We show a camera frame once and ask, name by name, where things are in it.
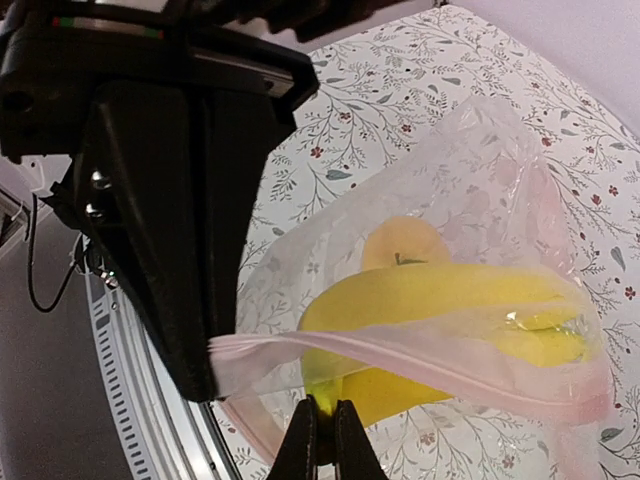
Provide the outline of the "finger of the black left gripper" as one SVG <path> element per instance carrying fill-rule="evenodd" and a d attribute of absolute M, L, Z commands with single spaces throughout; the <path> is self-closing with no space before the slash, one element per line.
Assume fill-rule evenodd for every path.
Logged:
<path fill-rule="evenodd" d="M 210 397 L 192 197 L 188 101 L 177 88 L 107 82 L 90 103 L 74 205 L 180 394 Z"/>

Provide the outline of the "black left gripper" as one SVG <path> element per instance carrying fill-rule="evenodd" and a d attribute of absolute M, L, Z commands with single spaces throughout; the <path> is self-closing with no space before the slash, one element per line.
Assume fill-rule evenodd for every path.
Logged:
<path fill-rule="evenodd" d="M 212 94 L 204 107 L 200 260 L 209 339 L 235 332 L 239 266 L 267 157 L 295 130 L 292 113 L 319 82 L 308 56 L 200 26 L 188 7 L 2 2 L 1 153 L 77 153 L 94 92 L 113 80 L 255 93 Z"/>

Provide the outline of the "yellow toy lemon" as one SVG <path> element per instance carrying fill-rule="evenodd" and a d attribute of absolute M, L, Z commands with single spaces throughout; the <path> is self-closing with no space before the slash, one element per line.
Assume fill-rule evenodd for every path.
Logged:
<path fill-rule="evenodd" d="M 450 261 L 449 249 L 433 226 L 414 216 L 395 216 L 384 221 L 368 236 L 361 270 Z"/>

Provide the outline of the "yellow toy banana bunch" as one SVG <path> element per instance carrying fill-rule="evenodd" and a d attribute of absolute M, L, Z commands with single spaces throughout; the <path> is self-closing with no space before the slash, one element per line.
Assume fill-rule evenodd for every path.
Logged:
<path fill-rule="evenodd" d="M 353 401 L 366 424 L 459 397 L 585 423 L 597 350 L 576 285 L 544 269 L 415 264 L 350 276 L 316 298 L 304 385 L 324 409 Z"/>

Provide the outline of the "clear zip top bag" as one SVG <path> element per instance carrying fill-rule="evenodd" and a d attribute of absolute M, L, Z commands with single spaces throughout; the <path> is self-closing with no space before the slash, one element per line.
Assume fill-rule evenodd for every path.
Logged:
<path fill-rule="evenodd" d="M 277 239 L 214 339 L 220 410 L 285 476 L 595 479 L 611 399 L 553 178 L 472 97 Z"/>

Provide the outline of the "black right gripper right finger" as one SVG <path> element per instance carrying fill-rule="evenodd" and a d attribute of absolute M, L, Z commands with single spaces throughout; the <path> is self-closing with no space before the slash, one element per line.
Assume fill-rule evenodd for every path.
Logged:
<path fill-rule="evenodd" d="M 340 400 L 337 404 L 334 445 L 336 479 L 388 480 L 350 400 Z"/>

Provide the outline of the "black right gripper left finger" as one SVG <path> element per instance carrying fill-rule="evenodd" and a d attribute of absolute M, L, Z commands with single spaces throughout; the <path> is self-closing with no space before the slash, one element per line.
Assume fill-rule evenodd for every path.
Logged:
<path fill-rule="evenodd" d="M 301 400 L 275 457 L 269 480 L 317 479 L 318 409 L 315 399 Z"/>

